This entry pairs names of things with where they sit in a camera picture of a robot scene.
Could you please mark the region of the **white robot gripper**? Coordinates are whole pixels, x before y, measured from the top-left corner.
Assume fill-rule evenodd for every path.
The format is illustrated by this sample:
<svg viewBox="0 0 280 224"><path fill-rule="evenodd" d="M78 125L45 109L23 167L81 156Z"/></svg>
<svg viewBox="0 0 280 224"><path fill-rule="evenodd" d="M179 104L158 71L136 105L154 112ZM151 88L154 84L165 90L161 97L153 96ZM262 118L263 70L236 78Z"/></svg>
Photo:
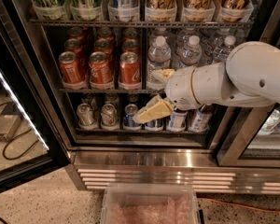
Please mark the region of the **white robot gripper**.
<svg viewBox="0 0 280 224"><path fill-rule="evenodd" d="M154 119L168 117L173 113L174 106L180 110L196 109L198 102L192 88L193 72L193 66L177 71L174 69L154 70L152 76L159 82L166 83L164 91L167 98L161 98L158 94L153 96L144 107L136 112L133 121L144 124Z"/></svg>

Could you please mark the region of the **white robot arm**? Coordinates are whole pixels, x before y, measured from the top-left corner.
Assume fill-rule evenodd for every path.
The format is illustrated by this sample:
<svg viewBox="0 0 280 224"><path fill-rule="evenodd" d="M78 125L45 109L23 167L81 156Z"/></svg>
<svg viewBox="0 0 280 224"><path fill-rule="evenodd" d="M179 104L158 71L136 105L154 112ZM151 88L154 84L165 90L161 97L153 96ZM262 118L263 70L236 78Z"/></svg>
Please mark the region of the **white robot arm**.
<svg viewBox="0 0 280 224"><path fill-rule="evenodd" d="M280 104L280 49L262 42L245 42L225 62L181 68L165 84L166 97L154 96L134 116L144 124L202 105L264 107Z"/></svg>

